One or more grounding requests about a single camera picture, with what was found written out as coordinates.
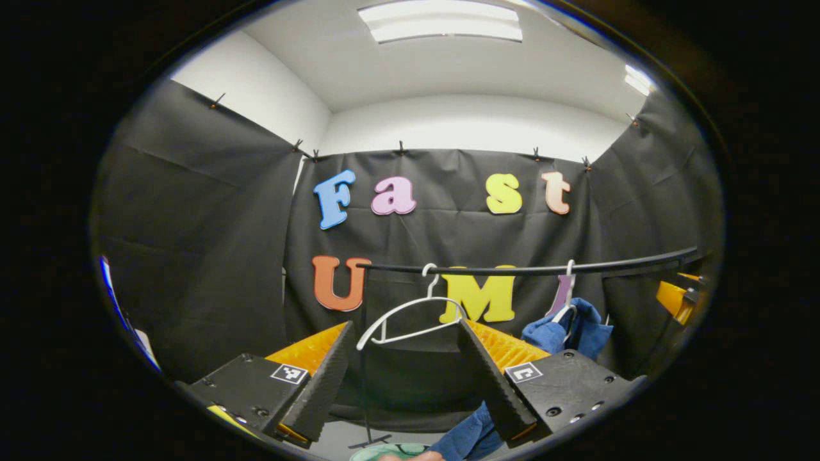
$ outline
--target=blue letter f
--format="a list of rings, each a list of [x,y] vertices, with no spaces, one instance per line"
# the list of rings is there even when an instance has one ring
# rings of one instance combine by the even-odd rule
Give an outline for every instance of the blue letter f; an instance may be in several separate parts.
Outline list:
[[[343,212],[339,205],[347,207],[350,204],[350,189],[344,183],[352,184],[355,180],[356,175],[352,171],[344,170],[313,188],[313,193],[319,196],[319,207],[321,208],[319,227],[322,230],[330,229],[348,218],[348,214]]]

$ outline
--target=white plastic hanger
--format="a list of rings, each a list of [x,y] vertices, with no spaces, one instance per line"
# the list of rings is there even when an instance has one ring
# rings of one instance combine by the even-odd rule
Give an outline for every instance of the white plastic hanger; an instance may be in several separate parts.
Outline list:
[[[572,275],[572,266],[574,264],[575,264],[574,259],[570,259],[569,262],[567,263],[567,276],[570,277],[569,290],[567,290],[567,302],[564,304],[564,307],[561,308],[561,310],[558,311],[557,314],[555,314],[555,317],[553,317],[553,320],[551,321],[551,322],[558,323],[558,322],[561,321],[561,319],[563,318],[564,314],[567,313],[567,311],[572,311],[572,318],[570,318],[569,326],[567,327],[567,335],[564,336],[564,341],[563,341],[564,343],[567,342],[570,335],[572,334],[572,322],[574,322],[575,317],[578,316],[578,308],[575,305],[570,304],[570,301],[572,300],[572,289],[575,288],[575,276]]]
[[[426,277],[427,276],[427,270],[430,269],[431,267],[436,267],[436,265],[431,262],[430,264],[427,264],[426,266],[424,266],[424,268],[421,270],[421,276]],[[392,343],[394,341],[399,341],[399,340],[406,340],[407,338],[412,338],[414,336],[424,335],[425,333],[429,333],[431,331],[439,330],[441,328],[445,328],[445,327],[450,326],[450,325],[455,325],[463,317],[466,317],[467,315],[464,312],[464,308],[462,307],[461,304],[459,304],[454,299],[445,298],[445,297],[442,297],[442,296],[433,296],[433,287],[435,286],[435,284],[438,281],[439,281],[439,274],[435,274],[435,278],[433,279],[432,283],[430,283],[430,286],[427,287],[427,297],[426,298],[414,299],[413,301],[404,303],[404,304],[402,304],[402,305],[400,305],[396,308],[390,309],[385,315],[379,317],[378,320],[376,320],[372,325],[370,325],[367,328],[367,330],[365,330],[364,334],[362,335],[362,338],[356,344],[356,349],[357,350],[362,350],[364,348],[365,344],[367,343],[368,339],[372,340],[374,343],[376,343],[378,345],[382,345],[382,344],[386,344],[386,343]],[[395,314],[396,312],[398,312],[398,311],[400,311],[404,308],[408,308],[410,306],[413,306],[414,304],[425,303],[427,301],[447,301],[448,303],[455,304],[455,306],[457,308],[456,309],[455,320],[453,320],[452,322],[442,324],[442,325],[433,326],[432,328],[427,328],[426,330],[416,331],[415,333],[410,333],[408,335],[396,336],[395,338],[389,338],[389,339],[387,338],[387,318],[388,317],[390,317],[391,315]],[[373,335],[373,332],[376,331],[376,328],[378,328],[379,325],[381,325],[381,339],[379,340],[379,339],[376,339],[376,338],[371,338],[371,336]]]

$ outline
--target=ceiling light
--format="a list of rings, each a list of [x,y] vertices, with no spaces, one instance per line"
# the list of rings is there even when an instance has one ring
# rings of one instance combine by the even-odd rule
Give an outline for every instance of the ceiling light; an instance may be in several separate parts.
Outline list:
[[[638,71],[629,64],[626,64],[626,76],[624,77],[624,81],[643,93],[644,96],[648,95],[649,91],[654,89],[652,80],[647,77],[645,73]]]
[[[649,87],[643,84],[640,80],[636,79],[632,75],[626,74],[623,78],[632,88],[637,89],[640,91],[641,94],[644,96],[649,96]]]
[[[377,42],[404,39],[408,37],[429,37],[431,35],[478,35],[497,39],[521,40],[521,29],[505,24],[495,24],[470,20],[431,20],[397,23],[371,31]]]
[[[378,43],[436,35],[473,35],[522,41],[518,14],[466,0],[407,0],[358,11]]]

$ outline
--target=letter m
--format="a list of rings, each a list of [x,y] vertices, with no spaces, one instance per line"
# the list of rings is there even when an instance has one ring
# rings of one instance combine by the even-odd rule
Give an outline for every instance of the letter m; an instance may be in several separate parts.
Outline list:
[[[441,275],[447,281],[447,297],[459,302],[470,320],[484,314],[486,322],[505,322],[515,318],[513,312],[513,280],[515,276],[488,276],[484,286],[478,286],[474,276]],[[442,323],[455,320],[456,308],[447,303],[447,311],[439,317]]]

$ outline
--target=orange letter u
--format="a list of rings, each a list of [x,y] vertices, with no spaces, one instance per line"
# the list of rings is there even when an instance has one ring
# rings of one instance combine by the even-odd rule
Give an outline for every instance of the orange letter u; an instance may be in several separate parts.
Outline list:
[[[333,292],[333,274],[339,266],[339,259],[332,256],[316,256],[313,258],[315,268],[313,277],[313,293],[322,306],[334,311],[352,311],[362,305],[364,291],[364,268],[356,264],[370,264],[369,259],[350,258],[346,266],[350,269],[350,293],[346,298],[340,298]]]

